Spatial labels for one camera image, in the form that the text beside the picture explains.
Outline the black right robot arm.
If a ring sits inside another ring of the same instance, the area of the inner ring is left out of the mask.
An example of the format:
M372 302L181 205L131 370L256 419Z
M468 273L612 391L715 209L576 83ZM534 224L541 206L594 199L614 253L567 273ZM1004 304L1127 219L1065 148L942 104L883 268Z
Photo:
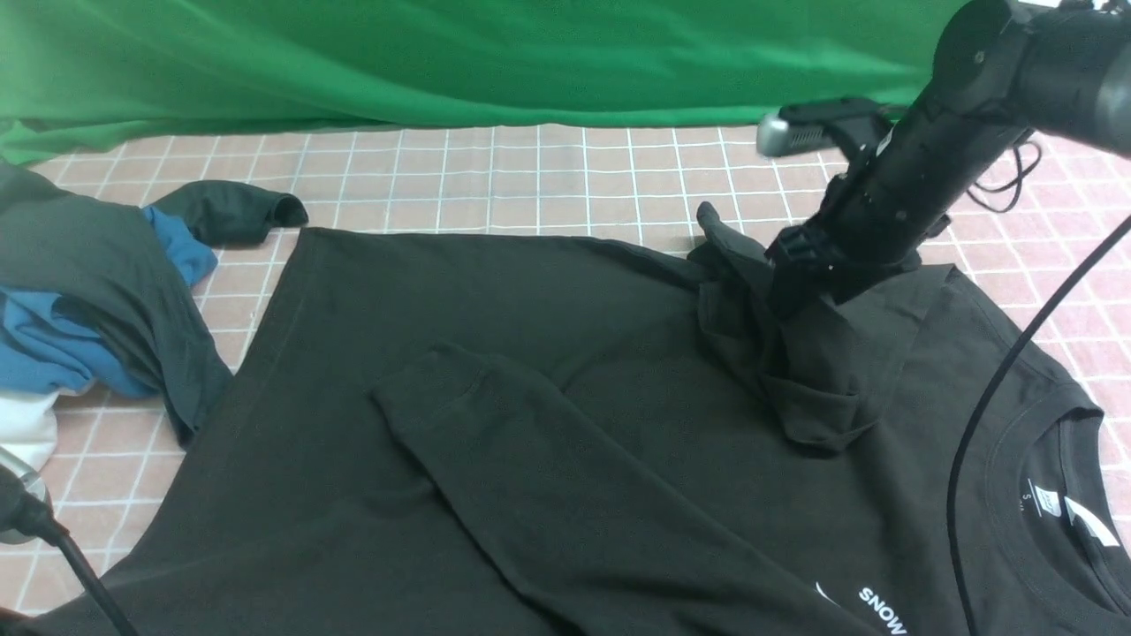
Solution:
M908 108L861 97L783 106L758 149L839 149L848 167L820 209L769 246L769 306L840 306L921 265L949 209L1033 134L1128 157L1126 1L1053 8L970 1L946 25L929 85Z

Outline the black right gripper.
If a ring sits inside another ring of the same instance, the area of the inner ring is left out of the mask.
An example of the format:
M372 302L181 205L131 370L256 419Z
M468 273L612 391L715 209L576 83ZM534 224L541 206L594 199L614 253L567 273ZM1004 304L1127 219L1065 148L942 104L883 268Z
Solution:
M849 161L819 212L771 243L770 309L787 319L843 306L918 269L917 248L946 227L948 209L1030 134L998 103L922 92L883 140Z

